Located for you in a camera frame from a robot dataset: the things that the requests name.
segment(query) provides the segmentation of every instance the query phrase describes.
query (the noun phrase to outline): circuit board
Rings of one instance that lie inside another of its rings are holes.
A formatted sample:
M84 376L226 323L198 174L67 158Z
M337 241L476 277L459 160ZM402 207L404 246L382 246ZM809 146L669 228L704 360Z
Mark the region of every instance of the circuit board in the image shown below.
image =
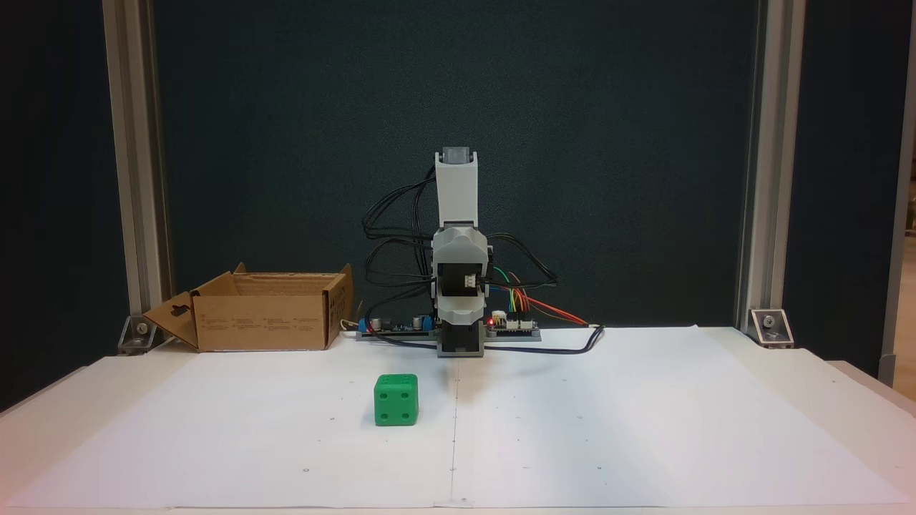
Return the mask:
M387 338L400 340L404 342L417 341L436 341L439 337L439 321L435 321L435 329L416 329L413 325L403 323L392 323L389 320L380 321L379 329L374 333L366 330L365 325L360 323L359 335L357 340L361 341L379 341L376 334ZM486 321L486 332L484 336L485 343L492 342L539 342L540 328L538 323L533 320L502 320L493 318Z

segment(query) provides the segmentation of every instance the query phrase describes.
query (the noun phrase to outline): open cardboard box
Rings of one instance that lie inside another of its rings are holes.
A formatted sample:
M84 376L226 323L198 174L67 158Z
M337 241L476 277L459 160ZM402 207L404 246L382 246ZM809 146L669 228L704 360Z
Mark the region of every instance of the open cardboard box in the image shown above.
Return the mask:
M352 309L350 265L336 274L248 273L240 263L144 316L198 352L322 350Z

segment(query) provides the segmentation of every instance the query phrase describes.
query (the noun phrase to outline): aluminum frame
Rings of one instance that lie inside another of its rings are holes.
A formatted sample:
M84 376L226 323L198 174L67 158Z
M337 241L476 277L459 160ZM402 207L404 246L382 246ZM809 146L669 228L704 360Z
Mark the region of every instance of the aluminum frame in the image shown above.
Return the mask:
M792 166L802 77L805 0L770 0L758 54L735 327L745 334L752 309L782 307Z
M907 90L903 103L903 123L900 139L900 168L897 178L897 205L894 211L893 236L890 244L888 273L888 299L885 303L884 334L881 340L881 358L878 361L878 380L893 387L894 338L897 335L897 317L900 308L900 280L903 271L904 231L907 219L907 201L910 196L910 175L913 157L913 139L916 137L916 2L912 5L910 20L910 56L907 61Z
M127 297L139 315L175 290L153 11L148 0L103 0L102 12Z

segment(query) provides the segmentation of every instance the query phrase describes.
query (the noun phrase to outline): green dice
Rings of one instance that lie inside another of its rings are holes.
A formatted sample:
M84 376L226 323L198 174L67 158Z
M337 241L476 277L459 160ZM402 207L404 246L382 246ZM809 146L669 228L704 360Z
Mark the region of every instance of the green dice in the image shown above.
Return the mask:
M376 425L413 425L420 411L417 376L384 374L378 376L374 390Z

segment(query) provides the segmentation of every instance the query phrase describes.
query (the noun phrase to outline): box flap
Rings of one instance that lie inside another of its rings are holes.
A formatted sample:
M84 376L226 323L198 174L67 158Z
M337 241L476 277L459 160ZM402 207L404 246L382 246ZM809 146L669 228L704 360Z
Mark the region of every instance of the box flap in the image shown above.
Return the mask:
M221 297L227 295L238 295L238 288L235 286L235 281L233 280L232 273L224 272L223 274L208 280L201 286L198 286L196 289L192 290L191 295Z
M192 308L191 294L185 291L149 310L144 316L167 333L196 348L197 332Z

